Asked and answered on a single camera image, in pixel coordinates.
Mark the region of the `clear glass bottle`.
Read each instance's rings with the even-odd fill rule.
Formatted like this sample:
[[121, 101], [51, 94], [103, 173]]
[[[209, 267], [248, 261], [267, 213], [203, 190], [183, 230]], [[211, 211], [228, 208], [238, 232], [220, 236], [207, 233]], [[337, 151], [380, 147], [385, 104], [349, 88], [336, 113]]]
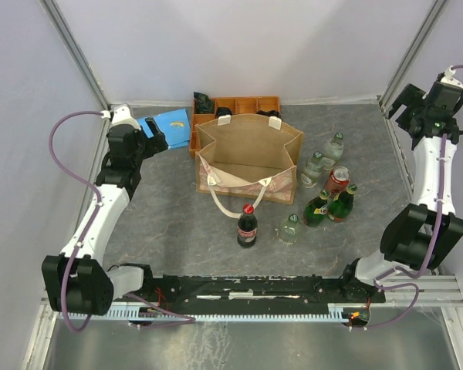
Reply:
[[293, 244], [299, 238], [301, 233], [301, 223], [296, 214], [290, 214], [282, 220], [278, 229], [278, 238], [286, 243]]
[[305, 188], [314, 187], [323, 173], [323, 155], [316, 151], [307, 161], [300, 175], [300, 183]]
[[331, 171], [339, 162], [344, 151], [343, 134], [336, 133], [332, 139], [329, 139], [323, 148], [323, 169]]

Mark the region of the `red beverage can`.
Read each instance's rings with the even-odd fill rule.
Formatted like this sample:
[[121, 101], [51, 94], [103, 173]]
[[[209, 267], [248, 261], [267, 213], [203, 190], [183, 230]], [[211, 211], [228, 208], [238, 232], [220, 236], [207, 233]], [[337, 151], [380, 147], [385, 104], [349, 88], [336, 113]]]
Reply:
[[325, 183], [324, 189], [330, 193], [331, 197], [343, 192], [350, 182], [350, 171], [344, 166], [334, 167]]

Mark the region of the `burlap canvas tote bag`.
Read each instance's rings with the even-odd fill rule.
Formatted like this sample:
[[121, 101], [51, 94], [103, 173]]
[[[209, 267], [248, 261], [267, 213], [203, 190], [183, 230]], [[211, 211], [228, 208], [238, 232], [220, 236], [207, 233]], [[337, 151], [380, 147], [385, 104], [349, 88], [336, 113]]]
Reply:
[[196, 191], [209, 193], [218, 209], [222, 196], [293, 204], [304, 132], [282, 119], [257, 114], [222, 116], [197, 127], [200, 150], [195, 154]]

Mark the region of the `small green glass bottle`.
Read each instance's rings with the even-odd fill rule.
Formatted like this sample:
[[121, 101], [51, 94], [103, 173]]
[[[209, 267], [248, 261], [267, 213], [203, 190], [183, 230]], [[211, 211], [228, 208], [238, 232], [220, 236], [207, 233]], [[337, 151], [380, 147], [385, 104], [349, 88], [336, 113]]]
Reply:
[[334, 222], [345, 220], [353, 209], [354, 196], [357, 192], [357, 185], [351, 183], [341, 193], [337, 194], [330, 204], [327, 216]]

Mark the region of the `clear glass bottle front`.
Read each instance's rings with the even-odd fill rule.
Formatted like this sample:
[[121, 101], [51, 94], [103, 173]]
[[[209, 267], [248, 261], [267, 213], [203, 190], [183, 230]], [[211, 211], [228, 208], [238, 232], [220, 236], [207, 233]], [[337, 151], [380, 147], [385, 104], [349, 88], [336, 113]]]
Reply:
[[305, 188], [314, 187], [323, 173], [323, 155], [316, 151], [307, 161], [300, 175], [300, 183]]

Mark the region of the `red cap cola bottle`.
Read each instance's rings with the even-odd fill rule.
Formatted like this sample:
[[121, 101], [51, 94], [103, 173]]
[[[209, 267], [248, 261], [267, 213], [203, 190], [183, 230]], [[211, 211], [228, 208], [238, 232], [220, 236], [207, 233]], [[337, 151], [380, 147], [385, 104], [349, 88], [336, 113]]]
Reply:
[[254, 215], [254, 207], [247, 203], [238, 219], [237, 242], [243, 248], [252, 247], [256, 242], [258, 221]]

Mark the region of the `dark green yellow-label bottle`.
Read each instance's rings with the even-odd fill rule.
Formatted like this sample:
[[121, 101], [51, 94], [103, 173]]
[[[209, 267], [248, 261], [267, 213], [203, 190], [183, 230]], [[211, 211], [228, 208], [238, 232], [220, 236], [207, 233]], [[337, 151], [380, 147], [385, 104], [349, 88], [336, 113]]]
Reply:
[[328, 211], [330, 192], [323, 189], [317, 197], [306, 205], [303, 211], [304, 224], [308, 227], [317, 227], [324, 220]]

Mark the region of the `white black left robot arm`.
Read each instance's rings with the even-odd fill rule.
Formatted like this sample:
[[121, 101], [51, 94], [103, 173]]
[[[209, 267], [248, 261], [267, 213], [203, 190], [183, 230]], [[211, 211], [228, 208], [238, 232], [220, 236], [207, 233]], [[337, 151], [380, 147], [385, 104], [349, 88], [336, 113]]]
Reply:
[[141, 180], [144, 160], [168, 148], [164, 133], [153, 119], [138, 124], [113, 124], [106, 135], [108, 151], [94, 183], [93, 199], [69, 243], [42, 262], [49, 303], [64, 316], [104, 315], [113, 300], [131, 293], [146, 301], [154, 295], [150, 266], [124, 264], [103, 269], [103, 257], [115, 225], [132, 200]]

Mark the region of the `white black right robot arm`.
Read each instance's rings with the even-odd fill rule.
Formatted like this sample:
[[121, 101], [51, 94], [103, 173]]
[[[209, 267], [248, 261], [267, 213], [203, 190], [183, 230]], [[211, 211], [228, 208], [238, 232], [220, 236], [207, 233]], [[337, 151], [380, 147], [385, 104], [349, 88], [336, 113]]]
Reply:
[[463, 236], [451, 195], [452, 162], [460, 136], [455, 114], [463, 105], [463, 85], [440, 75], [429, 91], [408, 84], [387, 118], [412, 140], [416, 173], [411, 202], [387, 225], [380, 248], [348, 265], [339, 282], [347, 301], [369, 298], [394, 273], [411, 279], [435, 269]]

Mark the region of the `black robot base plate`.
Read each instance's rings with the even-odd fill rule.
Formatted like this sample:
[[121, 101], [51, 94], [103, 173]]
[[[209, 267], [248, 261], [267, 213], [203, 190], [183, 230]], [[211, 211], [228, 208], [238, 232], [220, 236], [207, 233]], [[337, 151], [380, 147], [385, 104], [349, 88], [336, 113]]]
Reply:
[[383, 292], [354, 278], [308, 276], [154, 277], [133, 295], [180, 315], [223, 318], [325, 315], [330, 304], [386, 301]]

